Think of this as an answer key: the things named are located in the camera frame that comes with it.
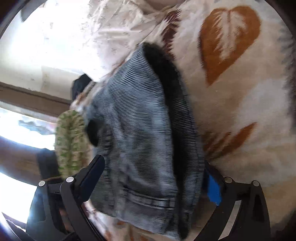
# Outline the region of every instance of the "striped fabric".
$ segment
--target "striped fabric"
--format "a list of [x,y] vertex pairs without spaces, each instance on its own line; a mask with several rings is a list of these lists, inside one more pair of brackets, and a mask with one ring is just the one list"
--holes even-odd
[[98,123],[106,168],[91,201],[107,215],[175,240],[187,237],[204,158],[187,93],[175,66],[141,44],[85,115]]

